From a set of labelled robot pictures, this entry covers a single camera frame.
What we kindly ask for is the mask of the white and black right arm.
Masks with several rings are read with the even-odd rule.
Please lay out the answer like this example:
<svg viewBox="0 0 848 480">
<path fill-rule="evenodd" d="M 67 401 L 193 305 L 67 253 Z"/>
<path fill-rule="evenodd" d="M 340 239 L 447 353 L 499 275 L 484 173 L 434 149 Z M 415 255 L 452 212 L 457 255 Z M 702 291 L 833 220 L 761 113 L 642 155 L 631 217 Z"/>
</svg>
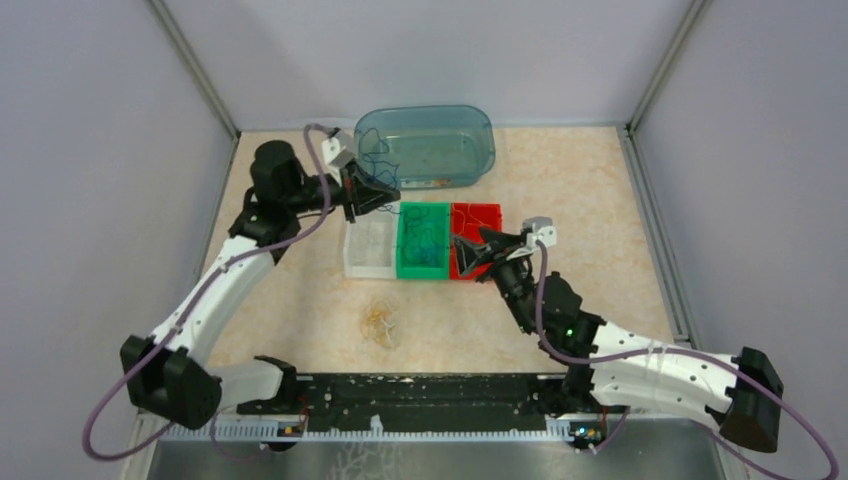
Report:
<svg viewBox="0 0 848 480">
<path fill-rule="evenodd" d="M 567 365 L 563 398 L 576 412 L 595 405 L 649 409 L 692 420 L 748 450 L 778 449 L 784 385 L 769 357 L 745 346 L 735 355 L 675 346 L 583 310 L 557 271 L 535 274 L 532 255 L 555 243 L 552 226 L 518 234 L 482 227 L 479 241 L 453 234 L 460 274 L 498 289 L 521 332 Z"/>
</svg>

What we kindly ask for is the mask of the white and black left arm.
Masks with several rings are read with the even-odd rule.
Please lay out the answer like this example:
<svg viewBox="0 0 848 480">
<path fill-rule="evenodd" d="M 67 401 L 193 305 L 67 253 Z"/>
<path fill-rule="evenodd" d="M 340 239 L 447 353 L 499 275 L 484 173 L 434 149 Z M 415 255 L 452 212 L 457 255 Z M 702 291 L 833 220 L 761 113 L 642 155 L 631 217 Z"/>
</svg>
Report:
<svg viewBox="0 0 848 480">
<path fill-rule="evenodd" d="M 267 356 L 214 370 L 207 366 L 217 339 L 253 287 L 303 239 L 300 219 L 310 212 L 343 211 L 348 222 L 393 203 L 397 189 L 361 168 L 336 138 L 321 143 L 309 175 L 282 140 L 260 145 L 250 166 L 251 187 L 212 266 L 189 296 L 145 338 L 120 349 L 131 403 L 196 430 L 223 409 L 262 401 L 277 414 L 300 399 L 296 371 Z"/>
</svg>

